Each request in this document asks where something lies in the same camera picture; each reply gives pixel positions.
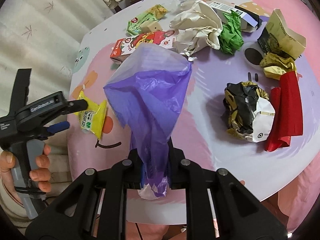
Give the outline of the person's left hand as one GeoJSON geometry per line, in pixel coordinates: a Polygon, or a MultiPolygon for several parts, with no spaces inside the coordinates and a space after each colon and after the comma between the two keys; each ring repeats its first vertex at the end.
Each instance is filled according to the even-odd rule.
{"type": "MultiPolygon", "coordinates": [[[[50,160],[48,155],[51,148],[48,145],[44,145],[43,153],[36,157],[37,169],[29,172],[30,178],[38,182],[38,187],[41,191],[48,193],[51,191],[52,186],[50,183],[51,173],[49,171],[50,160]]],[[[14,168],[16,163],[15,156],[8,151],[1,153],[1,178],[6,189],[11,193],[15,194],[14,180],[11,174],[11,169],[14,168]]]]}

